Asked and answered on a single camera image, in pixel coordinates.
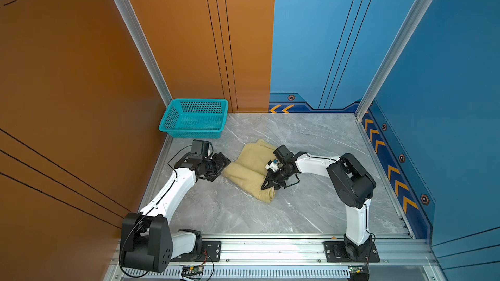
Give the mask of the khaki long pants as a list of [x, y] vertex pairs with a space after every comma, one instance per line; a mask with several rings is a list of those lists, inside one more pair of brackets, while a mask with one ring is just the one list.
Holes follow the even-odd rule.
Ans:
[[222, 175], [257, 200], [271, 203], [276, 192], [273, 187], [262, 190], [267, 175], [266, 165], [276, 159], [273, 152], [276, 146], [259, 139], [243, 147], [235, 162], [228, 165]]

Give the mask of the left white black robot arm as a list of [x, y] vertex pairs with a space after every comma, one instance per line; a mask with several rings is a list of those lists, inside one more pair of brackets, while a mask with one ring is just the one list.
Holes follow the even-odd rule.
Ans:
[[170, 223], [180, 203], [199, 180], [213, 182], [231, 161], [214, 152], [212, 143], [193, 140], [189, 152], [172, 165], [172, 175], [159, 193], [139, 212], [129, 213], [122, 221], [118, 266], [127, 276], [136, 269], [138, 277], [162, 273], [171, 261], [206, 261], [202, 234], [197, 230], [173, 233]]

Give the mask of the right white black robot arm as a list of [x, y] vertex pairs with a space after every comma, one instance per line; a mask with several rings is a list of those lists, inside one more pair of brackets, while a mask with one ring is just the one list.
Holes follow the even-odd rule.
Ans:
[[328, 262], [350, 261], [378, 263], [380, 257], [375, 236], [368, 228], [368, 216], [376, 182], [351, 153], [337, 157], [312, 156], [307, 152], [292, 153], [281, 145], [274, 150], [275, 160], [266, 165], [267, 175], [262, 190], [289, 187], [291, 176], [301, 173], [328, 177], [337, 196], [346, 206], [347, 226], [343, 242], [325, 242]]

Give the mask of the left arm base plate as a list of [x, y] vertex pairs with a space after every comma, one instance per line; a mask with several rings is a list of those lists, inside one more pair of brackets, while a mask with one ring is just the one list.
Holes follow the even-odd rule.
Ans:
[[203, 241], [201, 245], [197, 245], [190, 253], [181, 254], [172, 259], [173, 262], [199, 262], [205, 261], [206, 255], [209, 261], [214, 263], [220, 261], [221, 241]]

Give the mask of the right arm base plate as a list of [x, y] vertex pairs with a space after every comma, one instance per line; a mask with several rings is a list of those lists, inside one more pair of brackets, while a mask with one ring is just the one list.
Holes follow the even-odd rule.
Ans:
[[373, 241], [367, 240], [362, 245], [351, 242], [331, 240], [323, 243], [326, 260], [329, 263], [379, 263], [380, 257]]

